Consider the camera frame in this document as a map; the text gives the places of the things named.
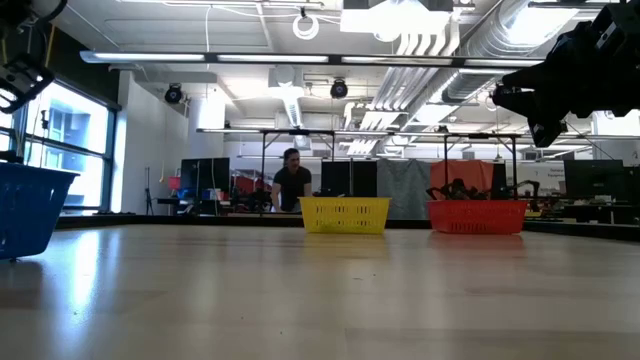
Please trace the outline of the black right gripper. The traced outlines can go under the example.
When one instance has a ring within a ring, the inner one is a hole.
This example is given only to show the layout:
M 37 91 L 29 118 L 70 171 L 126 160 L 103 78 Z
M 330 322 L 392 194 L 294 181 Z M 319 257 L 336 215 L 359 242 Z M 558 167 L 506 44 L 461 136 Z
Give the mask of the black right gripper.
M 640 108 L 640 22 L 578 23 L 542 63 L 505 75 L 492 100 L 526 118 L 538 148 L 556 140 L 568 113 L 625 116 Z

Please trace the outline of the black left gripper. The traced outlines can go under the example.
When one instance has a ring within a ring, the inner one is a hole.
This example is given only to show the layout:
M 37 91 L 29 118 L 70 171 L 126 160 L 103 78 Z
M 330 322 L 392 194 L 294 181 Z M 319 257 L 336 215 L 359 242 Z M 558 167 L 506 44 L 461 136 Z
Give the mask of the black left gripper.
M 29 54 L 21 53 L 0 67 L 0 112 L 12 114 L 34 100 L 55 79 Z

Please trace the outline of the blue plastic basket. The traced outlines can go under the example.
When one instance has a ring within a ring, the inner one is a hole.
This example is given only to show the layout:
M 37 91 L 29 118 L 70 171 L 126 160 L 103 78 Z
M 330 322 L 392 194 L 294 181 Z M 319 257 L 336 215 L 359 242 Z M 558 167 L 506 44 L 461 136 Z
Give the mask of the blue plastic basket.
M 43 253 L 76 173 L 0 163 L 0 260 Z

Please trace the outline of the large window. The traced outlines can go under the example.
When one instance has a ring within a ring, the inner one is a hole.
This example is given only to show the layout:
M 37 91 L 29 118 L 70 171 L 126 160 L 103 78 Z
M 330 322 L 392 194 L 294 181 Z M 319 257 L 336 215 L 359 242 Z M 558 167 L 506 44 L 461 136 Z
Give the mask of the large window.
M 115 110 L 65 83 L 53 82 L 16 118 L 28 166 L 75 175 L 64 208 L 106 207 L 111 183 Z

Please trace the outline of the orange cloth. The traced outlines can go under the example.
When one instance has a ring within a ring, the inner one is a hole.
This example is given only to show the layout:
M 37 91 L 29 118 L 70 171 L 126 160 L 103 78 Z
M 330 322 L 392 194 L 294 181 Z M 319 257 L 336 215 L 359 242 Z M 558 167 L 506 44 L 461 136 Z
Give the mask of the orange cloth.
M 490 198 L 493 184 L 494 165 L 480 160 L 448 160 L 449 182 L 444 180 L 444 161 L 430 165 L 431 187 L 449 185 L 454 178 L 461 178 L 467 189 L 475 187 L 481 194 L 482 200 Z

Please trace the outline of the red plastic basket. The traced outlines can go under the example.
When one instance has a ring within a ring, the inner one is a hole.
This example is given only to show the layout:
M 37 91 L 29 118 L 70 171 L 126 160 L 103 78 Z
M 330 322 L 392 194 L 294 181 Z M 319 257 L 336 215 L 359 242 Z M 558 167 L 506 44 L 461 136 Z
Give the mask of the red plastic basket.
M 521 200 L 439 200 L 427 203 L 433 230 L 451 234 L 511 235 L 523 228 Z

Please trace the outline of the grey curtain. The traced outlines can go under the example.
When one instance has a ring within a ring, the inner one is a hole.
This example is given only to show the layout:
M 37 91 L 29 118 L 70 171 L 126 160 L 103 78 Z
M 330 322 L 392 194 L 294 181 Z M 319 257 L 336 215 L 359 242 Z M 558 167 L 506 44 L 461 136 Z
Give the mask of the grey curtain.
M 426 190 L 430 187 L 431 164 L 415 159 L 377 161 L 377 195 L 390 198 L 390 220 L 426 220 Z

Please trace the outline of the white ceiling fixture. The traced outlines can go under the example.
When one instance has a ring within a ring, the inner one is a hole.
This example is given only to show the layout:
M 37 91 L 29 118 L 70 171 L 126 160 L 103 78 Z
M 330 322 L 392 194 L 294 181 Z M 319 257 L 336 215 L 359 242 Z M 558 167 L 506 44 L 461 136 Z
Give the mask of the white ceiling fixture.
M 461 12 L 456 0 L 344 0 L 340 31 L 385 43 L 400 39 L 399 55 L 436 56 L 450 30 L 459 30 Z

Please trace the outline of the thin black stand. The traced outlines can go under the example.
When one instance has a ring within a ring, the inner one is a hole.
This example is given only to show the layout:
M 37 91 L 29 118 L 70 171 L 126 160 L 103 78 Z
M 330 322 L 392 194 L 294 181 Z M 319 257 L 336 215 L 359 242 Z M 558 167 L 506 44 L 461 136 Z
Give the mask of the thin black stand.
M 150 168 L 145 167 L 144 172 L 145 172 L 145 188 L 144 188 L 145 214 L 149 216 L 154 214 L 153 200 L 152 200 L 151 191 L 150 191 Z

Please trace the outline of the black panel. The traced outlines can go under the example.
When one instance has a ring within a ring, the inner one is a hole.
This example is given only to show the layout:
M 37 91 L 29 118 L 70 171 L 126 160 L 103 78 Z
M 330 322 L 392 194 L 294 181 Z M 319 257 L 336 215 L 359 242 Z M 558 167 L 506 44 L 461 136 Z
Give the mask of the black panel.
M 354 160 L 323 162 L 320 195 L 377 197 L 377 163 Z

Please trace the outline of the yellow plastic basket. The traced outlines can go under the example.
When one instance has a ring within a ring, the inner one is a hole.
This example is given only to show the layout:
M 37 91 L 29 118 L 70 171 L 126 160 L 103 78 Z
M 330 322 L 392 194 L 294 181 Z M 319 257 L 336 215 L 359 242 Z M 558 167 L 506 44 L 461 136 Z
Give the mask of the yellow plastic basket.
M 382 234 L 390 203 L 388 197 L 300 198 L 305 230 L 326 234 Z

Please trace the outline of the long LED light bar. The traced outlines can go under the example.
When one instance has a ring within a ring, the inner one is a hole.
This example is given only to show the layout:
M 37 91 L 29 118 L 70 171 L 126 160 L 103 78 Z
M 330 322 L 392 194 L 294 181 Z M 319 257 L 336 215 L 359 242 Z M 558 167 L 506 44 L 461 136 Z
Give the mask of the long LED light bar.
M 455 68 L 519 70 L 537 65 L 543 58 L 343 55 L 292 53 L 162 53 L 81 51 L 89 64 L 229 64 L 229 65 L 314 65 L 408 68 Z

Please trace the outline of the person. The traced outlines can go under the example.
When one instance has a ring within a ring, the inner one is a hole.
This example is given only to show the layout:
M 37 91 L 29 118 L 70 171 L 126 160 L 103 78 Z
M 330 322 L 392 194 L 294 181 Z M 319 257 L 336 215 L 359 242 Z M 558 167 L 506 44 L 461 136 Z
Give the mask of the person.
M 300 164 L 300 153 L 295 148 L 284 152 L 284 165 L 275 174 L 271 200 L 278 213 L 298 213 L 301 211 L 301 197 L 312 196 L 312 174 Z

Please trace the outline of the black rig frame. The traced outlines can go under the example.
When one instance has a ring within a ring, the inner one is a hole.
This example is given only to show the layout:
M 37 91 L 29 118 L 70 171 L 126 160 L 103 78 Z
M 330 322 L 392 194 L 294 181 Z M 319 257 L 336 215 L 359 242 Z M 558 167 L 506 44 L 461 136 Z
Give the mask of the black rig frame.
M 320 140 L 325 142 L 326 147 L 330 150 L 331 161 L 335 160 L 335 145 L 336 145 L 336 132 L 334 130 L 322 130 L 322 129 L 306 129 L 306 128 L 283 128 L 283 129 L 271 129 L 271 128 L 223 128 L 223 129 L 210 129 L 210 128 L 197 128 L 197 133 L 219 133 L 219 134 L 260 134 L 261 135 L 261 168 L 260 168 L 260 181 L 261 181 L 261 193 L 266 193 L 267 182 L 265 180 L 265 165 L 266 165 L 266 151 L 269 146 L 276 141 L 281 135 L 287 135 L 295 138 L 296 136 L 313 137 L 316 136 Z
M 438 135 L 441 136 L 443 138 L 443 144 L 444 144 L 444 180 L 446 183 L 449 182 L 449 166 L 448 166 L 448 152 L 449 152 L 449 146 L 448 146 L 448 139 L 453 137 L 453 138 L 457 138 L 458 140 L 460 139 L 467 139 L 467 140 L 488 140 L 488 139 L 498 139 L 499 142 L 501 139 L 509 139 L 511 141 L 511 145 L 505 145 L 505 148 L 508 149 L 511 152 L 512 155 L 512 195 L 514 199 L 518 199 L 519 195 L 518 195 L 518 190 L 517 190 L 517 183 L 518 183 L 518 175 L 517 175 L 517 139 L 520 138 L 520 135 L 515 134 L 515 133 L 506 133 L 506 134 L 500 134 L 500 133 L 487 133 L 487 132 L 479 132 L 479 133 L 451 133 L 451 132 L 438 132 Z

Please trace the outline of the silver ventilation duct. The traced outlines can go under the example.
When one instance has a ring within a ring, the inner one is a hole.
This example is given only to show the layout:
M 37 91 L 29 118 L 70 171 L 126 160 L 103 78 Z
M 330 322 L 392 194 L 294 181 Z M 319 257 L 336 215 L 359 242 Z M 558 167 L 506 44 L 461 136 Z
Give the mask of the silver ventilation duct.
M 457 49 L 466 57 L 525 57 L 556 34 L 577 13 L 571 8 L 531 7 L 541 0 L 503 0 L 488 19 Z M 424 89 L 428 102 L 460 103 L 475 95 L 493 77 L 440 69 Z

